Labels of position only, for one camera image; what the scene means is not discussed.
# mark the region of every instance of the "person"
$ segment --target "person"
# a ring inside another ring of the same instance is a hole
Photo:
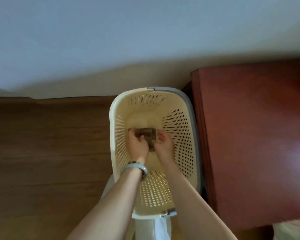
[[[171,136],[160,129],[157,133],[160,142],[154,140],[152,143],[164,169],[179,225],[186,239],[237,239],[181,172],[175,162],[175,146]],[[146,165],[148,143],[143,136],[138,139],[134,129],[128,133],[128,152],[131,161]],[[142,171],[139,168],[125,170],[67,240],[124,239],[141,178]]]

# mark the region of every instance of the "plastic basket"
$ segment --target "plastic basket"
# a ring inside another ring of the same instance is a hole
[[[140,88],[120,94],[110,108],[110,147],[114,180],[130,161],[126,148],[129,128],[165,130],[175,143],[175,160],[191,185],[203,186],[196,119],[189,98],[166,87]],[[150,152],[149,174],[140,184],[132,218],[154,219],[176,215],[167,179],[156,152]]]

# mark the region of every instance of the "hand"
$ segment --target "hand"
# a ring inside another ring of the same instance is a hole
[[[159,158],[159,161],[163,167],[171,163],[175,163],[174,160],[174,142],[172,137],[165,131],[158,129],[157,136],[162,143],[153,140],[155,152]]]
[[[141,162],[143,165],[146,164],[149,155],[148,142],[144,136],[138,139],[135,136],[136,128],[130,129],[128,133],[128,152],[131,157],[131,161]]]

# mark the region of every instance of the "person's left arm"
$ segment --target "person's left arm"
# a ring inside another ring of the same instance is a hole
[[[129,130],[128,150],[132,161],[146,163],[149,147],[144,137],[135,137]],[[108,194],[89,212],[72,231],[67,240],[121,240],[125,238],[137,197],[142,171],[129,168],[124,171]]]

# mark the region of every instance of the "bangle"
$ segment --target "bangle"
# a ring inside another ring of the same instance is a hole
[[[141,162],[138,162],[138,161],[130,161],[128,163],[128,165],[126,165],[122,171],[121,171],[121,174],[123,174],[124,171],[126,171],[128,168],[138,168],[142,171],[142,179],[141,181],[144,181],[146,179],[146,176],[148,174],[148,169],[141,163]]]

